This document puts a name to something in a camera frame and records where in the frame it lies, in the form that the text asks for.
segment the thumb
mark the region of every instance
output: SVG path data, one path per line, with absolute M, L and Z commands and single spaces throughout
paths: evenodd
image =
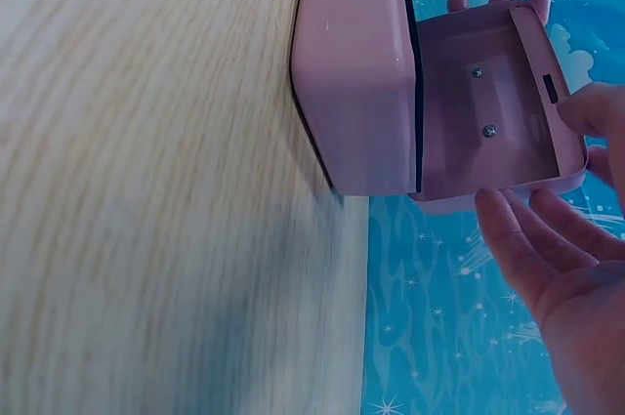
M 609 172 L 625 208 L 625 86 L 591 83 L 559 103 L 558 113 L 579 135 L 607 140 Z
M 621 138 L 625 143 L 625 87 L 591 83 L 559 103 L 558 113 L 579 135 L 606 138 L 609 142 Z

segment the blue tablecloth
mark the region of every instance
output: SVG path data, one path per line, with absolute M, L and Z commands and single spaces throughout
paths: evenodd
M 446 0 L 414 1 L 420 20 L 445 13 Z M 548 31 L 571 90 L 624 83 L 625 0 L 552 5 Z M 596 179 L 565 198 L 625 237 L 615 195 Z M 474 213 L 429 217 L 406 197 L 372 198 L 366 316 L 363 415 L 568 413 Z

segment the light wood grain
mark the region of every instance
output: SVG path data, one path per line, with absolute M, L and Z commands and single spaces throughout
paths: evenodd
M 358 413 L 367 201 L 295 4 L 0 0 L 0 413 Z

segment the pink metal box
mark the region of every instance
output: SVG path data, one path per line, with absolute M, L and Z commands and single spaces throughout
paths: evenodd
M 300 0 L 291 76 L 341 194 L 449 213 L 481 187 L 583 181 L 584 140 L 555 106 L 569 91 L 527 1 L 416 21 L 412 0 Z

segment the white star pattern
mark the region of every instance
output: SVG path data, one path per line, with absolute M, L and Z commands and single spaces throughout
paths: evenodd
M 382 405 L 378 405 L 377 403 L 372 403 L 375 408 L 379 409 L 377 412 L 374 412 L 376 415 L 403 415 L 401 412 L 397 411 L 401 405 L 395 405 L 395 399 L 397 396 L 393 397 L 390 402 L 386 402 L 382 397 Z
M 517 295 L 516 291 L 511 291 L 506 296 L 502 296 L 501 298 L 506 300 L 508 302 L 508 304 L 510 304 L 510 306 L 511 306 L 511 305 L 513 305 L 514 303 L 517 302 L 517 299 L 519 298 L 519 295 Z

